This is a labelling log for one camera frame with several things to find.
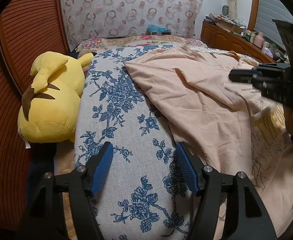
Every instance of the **white wall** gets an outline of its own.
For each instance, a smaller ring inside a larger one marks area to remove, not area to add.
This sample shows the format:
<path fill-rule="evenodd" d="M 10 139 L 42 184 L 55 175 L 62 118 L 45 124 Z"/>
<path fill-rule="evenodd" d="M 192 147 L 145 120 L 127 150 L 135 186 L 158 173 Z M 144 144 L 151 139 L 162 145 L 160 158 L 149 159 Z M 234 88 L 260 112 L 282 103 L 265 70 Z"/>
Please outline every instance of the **white wall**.
<path fill-rule="evenodd" d="M 244 18 L 244 22 L 248 24 L 250 18 L 252 0 L 238 0 L 238 18 Z M 195 21 L 196 39 L 200 39 L 202 30 L 202 22 L 209 13 L 222 13 L 222 6 L 228 5 L 228 0 L 203 0 L 199 13 Z"/>

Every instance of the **pikachu plush toy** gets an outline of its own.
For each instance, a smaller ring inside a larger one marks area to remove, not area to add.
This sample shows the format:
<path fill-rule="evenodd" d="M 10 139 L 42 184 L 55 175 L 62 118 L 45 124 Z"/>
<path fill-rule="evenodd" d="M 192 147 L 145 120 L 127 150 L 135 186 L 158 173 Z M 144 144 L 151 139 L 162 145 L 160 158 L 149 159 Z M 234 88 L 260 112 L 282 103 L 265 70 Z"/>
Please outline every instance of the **pikachu plush toy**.
<path fill-rule="evenodd" d="M 31 86 L 22 96 L 18 132 L 32 143 L 74 142 L 80 97 L 85 83 L 82 68 L 92 53 L 79 59 L 45 52 L 32 64 Z"/>

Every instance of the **blue gripper pad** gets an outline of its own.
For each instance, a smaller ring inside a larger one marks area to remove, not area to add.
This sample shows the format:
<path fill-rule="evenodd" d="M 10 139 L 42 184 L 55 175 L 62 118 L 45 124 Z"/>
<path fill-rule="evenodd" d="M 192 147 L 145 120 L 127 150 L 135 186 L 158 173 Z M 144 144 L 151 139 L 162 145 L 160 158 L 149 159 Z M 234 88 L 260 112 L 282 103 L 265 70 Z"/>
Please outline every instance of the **blue gripper pad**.
<path fill-rule="evenodd" d="M 113 145 L 109 143 L 106 150 L 104 151 L 103 157 L 101 158 L 99 165 L 95 169 L 92 176 L 92 185 L 90 191 L 93 195 L 101 191 L 104 181 L 107 177 L 110 165 L 113 159 Z"/>
<path fill-rule="evenodd" d="M 176 158 L 189 190 L 191 190 L 193 194 L 197 194 L 199 192 L 197 174 L 180 143 L 176 145 Z"/>

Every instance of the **pink bottle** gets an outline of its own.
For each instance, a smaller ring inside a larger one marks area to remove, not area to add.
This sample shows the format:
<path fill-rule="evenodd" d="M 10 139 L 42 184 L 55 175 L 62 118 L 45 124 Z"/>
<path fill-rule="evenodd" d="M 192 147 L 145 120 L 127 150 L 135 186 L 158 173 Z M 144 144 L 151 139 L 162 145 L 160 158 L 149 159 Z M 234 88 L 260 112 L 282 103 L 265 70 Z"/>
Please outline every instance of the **pink bottle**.
<path fill-rule="evenodd" d="M 259 32 L 259 34 L 255 36 L 253 44 L 259 48 L 262 48 L 263 42 L 265 41 L 263 37 L 264 37 L 264 34 Z"/>

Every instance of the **window blind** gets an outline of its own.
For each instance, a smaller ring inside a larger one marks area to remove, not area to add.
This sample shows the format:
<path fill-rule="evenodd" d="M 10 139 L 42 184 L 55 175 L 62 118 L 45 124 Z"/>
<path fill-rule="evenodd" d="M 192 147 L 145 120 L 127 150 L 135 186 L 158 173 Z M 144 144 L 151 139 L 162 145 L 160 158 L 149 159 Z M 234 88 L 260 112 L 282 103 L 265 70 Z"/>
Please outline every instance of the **window blind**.
<path fill-rule="evenodd" d="M 272 19 L 293 22 L 293 16 L 280 0 L 259 0 L 255 30 L 285 49 L 278 29 Z"/>

